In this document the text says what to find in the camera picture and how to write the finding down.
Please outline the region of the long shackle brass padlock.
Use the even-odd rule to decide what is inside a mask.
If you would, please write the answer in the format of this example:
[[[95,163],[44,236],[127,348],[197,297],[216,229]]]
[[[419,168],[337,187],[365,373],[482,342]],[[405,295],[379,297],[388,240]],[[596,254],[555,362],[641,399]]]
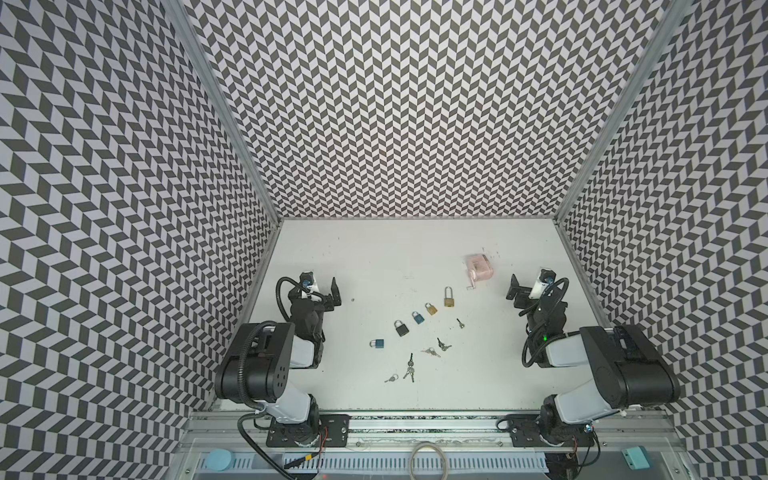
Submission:
[[[453,308],[455,306],[454,292],[451,286],[446,286],[444,288],[443,304],[446,308]]]

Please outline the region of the black padlock with keys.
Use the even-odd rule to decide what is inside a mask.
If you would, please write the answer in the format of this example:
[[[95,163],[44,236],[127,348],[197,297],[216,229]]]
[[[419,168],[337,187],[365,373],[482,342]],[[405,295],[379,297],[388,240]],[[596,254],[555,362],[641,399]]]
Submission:
[[[393,325],[399,337],[404,337],[409,333],[409,328],[401,320],[396,320]]]

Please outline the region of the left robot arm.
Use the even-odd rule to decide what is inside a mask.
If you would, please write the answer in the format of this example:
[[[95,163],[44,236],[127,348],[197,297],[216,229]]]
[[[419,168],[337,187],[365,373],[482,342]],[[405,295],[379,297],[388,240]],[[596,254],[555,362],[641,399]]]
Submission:
[[[336,280],[319,290],[312,272],[297,280],[281,277],[275,286],[283,320],[246,323],[214,376],[218,399],[244,405],[270,418],[266,445],[283,448],[344,447],[350,417],[323,414],[315,397],[289,381],[293,370],[320,366],[326,341],[324,315],[342,305]]]

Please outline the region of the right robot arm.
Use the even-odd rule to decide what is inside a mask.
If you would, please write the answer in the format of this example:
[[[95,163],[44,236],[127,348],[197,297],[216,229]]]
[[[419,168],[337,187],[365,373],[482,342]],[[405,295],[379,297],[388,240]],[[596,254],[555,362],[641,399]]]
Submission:
[[[585,383],[547,396],[536,414],[509,414],[496,424],[516,447],[590,447],[595,421],[629,407],[674,403],[682,389],[673,368],[636,325],[586,326],[568,332],[564,297],[570,281],[549,269],[533,286],[510,280],[507,299],[526,321],[523,367],[586,366]]]

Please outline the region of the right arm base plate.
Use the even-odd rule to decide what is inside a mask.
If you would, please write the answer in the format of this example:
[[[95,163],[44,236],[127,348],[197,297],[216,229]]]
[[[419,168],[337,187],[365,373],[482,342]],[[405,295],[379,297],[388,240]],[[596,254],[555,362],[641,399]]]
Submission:
[[[496,429],[507,433],[515,447],[586,448],[595,444],[586,424],[565,424],[540,415],[509,414],[496,422]]]

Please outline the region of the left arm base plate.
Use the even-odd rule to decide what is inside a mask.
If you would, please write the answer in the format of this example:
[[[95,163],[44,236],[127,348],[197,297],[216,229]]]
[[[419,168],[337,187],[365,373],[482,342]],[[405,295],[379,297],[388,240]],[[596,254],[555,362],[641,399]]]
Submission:
[[[299,424],[281,424],[271,421],[266,445],[283,448],[318,448],[322,441],[326,447],[345,447],[350,431],[351,417],[345,414],[311,415]]]

